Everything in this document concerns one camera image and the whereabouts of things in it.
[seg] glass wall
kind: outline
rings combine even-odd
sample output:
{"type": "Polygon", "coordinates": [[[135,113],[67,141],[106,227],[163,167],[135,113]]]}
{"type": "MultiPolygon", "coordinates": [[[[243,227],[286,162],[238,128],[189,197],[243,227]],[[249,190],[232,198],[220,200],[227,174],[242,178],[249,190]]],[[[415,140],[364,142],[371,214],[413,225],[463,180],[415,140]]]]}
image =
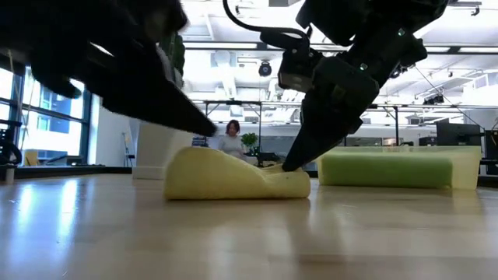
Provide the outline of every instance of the glass wall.
{"type": "Polygon", "coordinates": [[[81,82],[71,83],[83,96],[75,100],[59,96],[42,86],[30,67],[15,74],[0,68],[0,120],[22,123],[15,143],[23,152],[36,152],[39,164],[60,156],[81,156],[86,162],[91,97],[81,82]]]}

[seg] black robotic arm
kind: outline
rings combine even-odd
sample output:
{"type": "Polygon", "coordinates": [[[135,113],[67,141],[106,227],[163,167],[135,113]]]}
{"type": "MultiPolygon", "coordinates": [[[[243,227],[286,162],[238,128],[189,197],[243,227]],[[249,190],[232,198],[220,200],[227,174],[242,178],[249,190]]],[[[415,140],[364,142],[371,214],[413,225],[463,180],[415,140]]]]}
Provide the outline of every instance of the black robotic arm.
{"type": "Polygon", "coordinates": [[[310,48],[308,34],[294,29],[237,25],[261,32],[261,40],[284,49],[279,86],[306,93],[303,123],[283,164],[293,171],[334,148],[358,130],[361,114],[386,81],[427,57],[414,32],[443,15],[448,0],[305,0],[296,21],[316,26],[347,51],[326,58],[310,48]],[[292,33],[299,38],[291,37],[292,33]]]}

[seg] ceiling light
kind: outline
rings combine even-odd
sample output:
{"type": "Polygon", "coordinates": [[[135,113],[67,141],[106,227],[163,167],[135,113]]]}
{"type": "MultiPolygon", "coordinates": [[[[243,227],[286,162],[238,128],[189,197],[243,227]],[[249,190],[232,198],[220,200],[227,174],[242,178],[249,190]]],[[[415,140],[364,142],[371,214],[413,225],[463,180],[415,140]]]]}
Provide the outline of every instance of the ceiling light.
{"type": "Polygon", "coordinates": [[[449,47],[426,47],[428,53],[446,53],[450,50],[449,47]]]}
{"type": "Polygon", "coordinates": [[[255,50],[258,48],[256,43],[201,43],[201,42],[185,42],[187,49],[229,49],[229,50],[255,50]]]}
{"type": "Polygon", "coordinates": [[[463,47],[459,53],[498,54],[498,47],[463,47]]]}

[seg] computer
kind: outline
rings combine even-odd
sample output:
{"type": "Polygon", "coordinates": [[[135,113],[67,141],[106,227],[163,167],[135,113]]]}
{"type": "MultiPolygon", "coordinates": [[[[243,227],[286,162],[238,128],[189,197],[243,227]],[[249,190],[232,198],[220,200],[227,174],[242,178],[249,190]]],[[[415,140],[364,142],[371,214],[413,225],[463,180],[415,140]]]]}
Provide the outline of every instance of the computer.
{"type": "Polygon", "coordinates": [[[477,124],[437,123],[437,145],[481,145],[481,127],[477,124]]]}

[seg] white column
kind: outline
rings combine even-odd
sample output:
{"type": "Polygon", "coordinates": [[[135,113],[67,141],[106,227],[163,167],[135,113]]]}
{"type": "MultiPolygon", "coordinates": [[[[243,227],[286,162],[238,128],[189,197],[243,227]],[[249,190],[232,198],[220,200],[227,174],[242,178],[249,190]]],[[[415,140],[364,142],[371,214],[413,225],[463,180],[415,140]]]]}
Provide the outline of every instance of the white column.
{"type": "Polygon", "coordinates": [[[140,122],[133,179],[164,180],[172,158],[191,146],[193,137],[189,132],[140,122]]]}

